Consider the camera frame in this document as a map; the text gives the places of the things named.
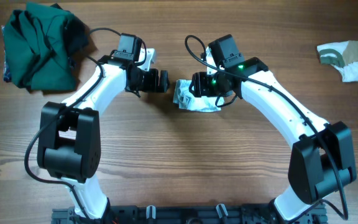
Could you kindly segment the light blue striped baby pants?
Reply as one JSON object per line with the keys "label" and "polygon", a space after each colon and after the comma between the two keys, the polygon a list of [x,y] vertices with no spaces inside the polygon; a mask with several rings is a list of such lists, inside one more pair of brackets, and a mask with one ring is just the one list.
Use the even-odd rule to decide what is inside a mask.
{"label": "light blue striped baby pants", "polygon": [[215,112],[221,109],[215,105],[217,97],[202,96],[195,97],[189,91],[191,80],[179,79],[175,84],[173,102],[178,105],[179,109],[198,111],[198,112]]}

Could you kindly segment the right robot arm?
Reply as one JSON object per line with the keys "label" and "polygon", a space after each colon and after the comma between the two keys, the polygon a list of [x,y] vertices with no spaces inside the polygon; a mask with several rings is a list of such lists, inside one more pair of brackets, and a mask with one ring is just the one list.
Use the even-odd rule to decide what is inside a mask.
{"label": "right robot arm", "polygon": [[348,220],[345,186],[357,178],[351,130],[315,115],[279,84],[259,58],[245,59],[231,34],[202,44],[206,66],[189,88],[195,97],[233,95],[257,108],[291,148],[288,188],[268,205],[271,223],[295,223],[319,205]]}

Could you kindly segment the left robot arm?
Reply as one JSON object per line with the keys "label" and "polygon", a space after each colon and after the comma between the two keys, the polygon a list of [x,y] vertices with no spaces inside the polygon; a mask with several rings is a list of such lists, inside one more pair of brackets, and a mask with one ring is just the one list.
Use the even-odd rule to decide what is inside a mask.
{"label": "left robot arm", "polygon": [[154,62],[154,49],[122,33],[117,49],[95,62],[94,74],[74,95],[42,108],[40,129],[32,139],[38,144],[38,166],[50,174],[50,184],[68,189],[74,203],[65,211],[54,210],[53,222],[117,223],[96,175],[101,159],[99,118],[123,91],[138,95],[169,89],[167,71],[151,68]]}

